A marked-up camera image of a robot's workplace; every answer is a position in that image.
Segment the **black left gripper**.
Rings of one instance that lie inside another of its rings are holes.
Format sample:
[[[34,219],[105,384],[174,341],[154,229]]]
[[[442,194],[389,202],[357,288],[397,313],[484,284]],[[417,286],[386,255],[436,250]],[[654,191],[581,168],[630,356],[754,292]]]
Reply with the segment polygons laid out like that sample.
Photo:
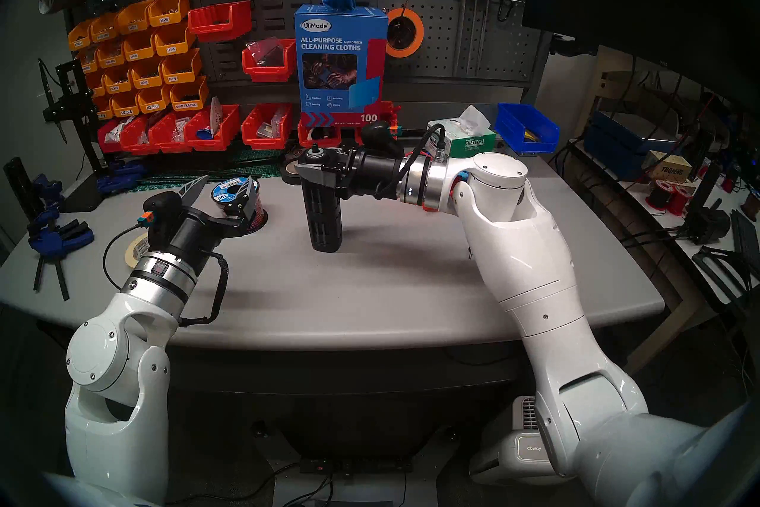
[[[200,176],[181,186],[178,190],[181,202],[196,202],[208,179],[208,175]],[[255,232],[254,226],[262,220],[259,182],[253,176],[239,176],[235,180],[237,218],[217,219],[189,209],[152,211],[151,252],[171,255],[200,274],[211,252],[223,240]]]

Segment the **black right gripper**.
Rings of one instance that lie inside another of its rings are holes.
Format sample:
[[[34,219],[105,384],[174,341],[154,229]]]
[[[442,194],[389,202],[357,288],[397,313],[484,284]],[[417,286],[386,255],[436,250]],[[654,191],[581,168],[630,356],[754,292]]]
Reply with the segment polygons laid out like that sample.
[[[334,200],[353,195],[395,199],[391,180],[397,178],[404,159],[403,149],[388,152],[371,147],[331,147],[324,149],[321,162],[296,163],[302,183],[330,189]]]

